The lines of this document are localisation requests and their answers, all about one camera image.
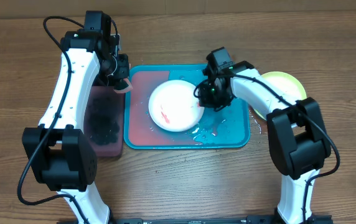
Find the yellow bowl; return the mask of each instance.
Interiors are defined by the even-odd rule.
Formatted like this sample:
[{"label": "yellow bowl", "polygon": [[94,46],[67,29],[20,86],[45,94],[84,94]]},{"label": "yellow bowl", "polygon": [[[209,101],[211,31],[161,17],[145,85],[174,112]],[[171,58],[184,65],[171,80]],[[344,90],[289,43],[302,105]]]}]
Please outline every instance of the yellow bowl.
[{"label": "yellow bowl", "polygon": [[[293,97],[303,100],[307,98],[307,93],[305,92],[302,84],[294,78],[293,76],[284,73],[284,72],[267,72],[262,75],[262,77],[270,82],[270,84],[274,85],[276,88],[279,88],[281,91],[292,95]],[[265,118],[258,112],[254,110],[255,113],[262,119]]]}]

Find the blue tray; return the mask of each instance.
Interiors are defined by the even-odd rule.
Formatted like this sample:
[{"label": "blue tray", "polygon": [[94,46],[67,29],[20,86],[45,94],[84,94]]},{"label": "blue tray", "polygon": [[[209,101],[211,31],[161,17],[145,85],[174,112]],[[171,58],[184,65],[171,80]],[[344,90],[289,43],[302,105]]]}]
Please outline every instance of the blue tray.
[{"label": "blue tray", "polygon": [[206,108],[199,124],[172,133],[158,127],[148,113],[152,91],[168,80],[185,80],[194,85],[205,79],[198,65],[140,65],[130,70],[133,90],[126,94],[124,140],[133,149],[221,149],[244,146],[250,138],[248,106],[235,99],[219,112]]}]

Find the table surface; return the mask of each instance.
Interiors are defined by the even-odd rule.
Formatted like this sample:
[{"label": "table surface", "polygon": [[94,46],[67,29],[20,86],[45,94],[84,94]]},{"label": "table surface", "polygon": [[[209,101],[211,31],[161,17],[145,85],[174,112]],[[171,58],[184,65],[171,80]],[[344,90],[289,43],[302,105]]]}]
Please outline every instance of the table surface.
[{"label": "table surface", "polygon": [[[118,16],[123,52],[132,65],[204,63],[225,46],[234,60],[261,72],[294,75],[322,110],[339,148],[337,173],[316,181],[312,211],[337,223],[356,222],[356,11]],[[49,23],[60,39],[76,27]],[[52,96],[60,52],[42,19],[0,20],[0,223],[71,220],[64,200],[28,207],[16,196],[27,162],[21,143]],[[101,158],[96,185],[117,218],[211,218],[271,214],[280,198],[281,175],[268,152],[268,137],[254,119],[242,149],[135,151],[124,146],[118,161]],[[324,171],[335,164],[326,160]],[[53,195],[30,171],[24,197]]]}]

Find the red spot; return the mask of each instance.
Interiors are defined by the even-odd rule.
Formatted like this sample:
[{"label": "red spot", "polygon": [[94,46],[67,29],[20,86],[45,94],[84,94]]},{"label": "red spot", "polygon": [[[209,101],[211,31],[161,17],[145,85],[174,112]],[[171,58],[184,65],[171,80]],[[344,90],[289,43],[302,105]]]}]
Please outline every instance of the red spot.
[{"label": "red spot", "polygon": [[164,120],[166,121],[167,124],[170,123],[170,120],[167,118],[167,116],[163,113],[163,111],[161,111],[161,116],[164,118]]}]

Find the brown wooden surface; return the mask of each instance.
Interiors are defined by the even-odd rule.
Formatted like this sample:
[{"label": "brown wooden surface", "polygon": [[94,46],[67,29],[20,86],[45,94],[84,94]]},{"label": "brown wooden surface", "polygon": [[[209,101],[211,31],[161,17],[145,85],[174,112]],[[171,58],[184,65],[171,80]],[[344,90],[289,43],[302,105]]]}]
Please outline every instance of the brown wooden surface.
[{"label": "brown wooden surface", "polygon": [[[261,73],[294,75],[321,106],[342,158],[338,173],[317,180],[312,210],[337,223],[356,223],[356,12],[291,12],[198,16],[116,17],[132,65],[202,63],[225,46]],[[52,21],[61,38],[75,26]],[[0,20],[0,223],[55,223],[73,218],[64,200],[28,207],[16,197],[27,162],[21,143],[47,107],[59,74],[60,52],[42,19]],[[135,151],[100,159],[96,184],[116,217],[240,217],[277,206],[281,176],[267,136],[250,117],[243,149]],[[324,171],[334,165],[326,161]],[[53,195],[29,172],[24,196]]]}]

